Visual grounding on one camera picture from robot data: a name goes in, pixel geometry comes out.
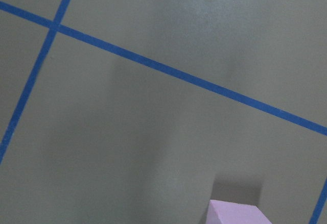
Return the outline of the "pink foam block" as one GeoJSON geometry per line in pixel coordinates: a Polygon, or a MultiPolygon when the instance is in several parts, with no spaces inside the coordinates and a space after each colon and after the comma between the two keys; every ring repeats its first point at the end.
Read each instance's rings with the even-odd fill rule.
{"type": "Polygon", "coordinates": [[[271,224],[271,221],[253,205],[210,200],[206,224],[271,224]]]}

